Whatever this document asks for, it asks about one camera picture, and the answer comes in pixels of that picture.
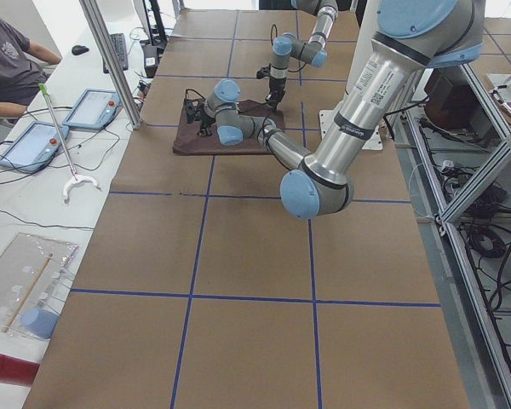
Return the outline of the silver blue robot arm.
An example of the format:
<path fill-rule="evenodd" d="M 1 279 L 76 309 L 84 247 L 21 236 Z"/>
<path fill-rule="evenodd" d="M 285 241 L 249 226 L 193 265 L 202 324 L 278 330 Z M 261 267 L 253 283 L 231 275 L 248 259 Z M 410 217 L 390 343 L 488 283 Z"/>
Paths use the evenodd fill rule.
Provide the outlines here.
<path fill-rule="evenodd" d="M 222 79 L 206 97 L 185 101 L 187 118 L 199 121 L 204 133 L 216 129 L 225 146 L 254 139 L 270 152 L 287 169 L 280 197 L 292 216 L 311 219 L 336 213 L 353 198 L 348 167 L 406 81 L 426 68 L 476 60 L 483 46 L 484 18 L 482 1 L 380 1 L 367 8 L 363 22 L 376 24 L 371 54 L 331 114 L 315 151 L 296 144 L 272 119 L 243 114 L 239 86 L 231 79 Z"/>
<path fill-rule="evenodd" d="M 277 36 L 272 44 L 270 62 L 256 74 L 258 79 L 268 78 L 269 94 L 266 103 L 276 111 L 285 96 L 290 59 L 314 67 L 322 67 L 327 60 L 325 45 L 336 22 L 339 8 L 336 1 L 291 1 L 292 8 L 314 15 L 317 19 L 308 40 L 301 40 L 291 32 Z"/>

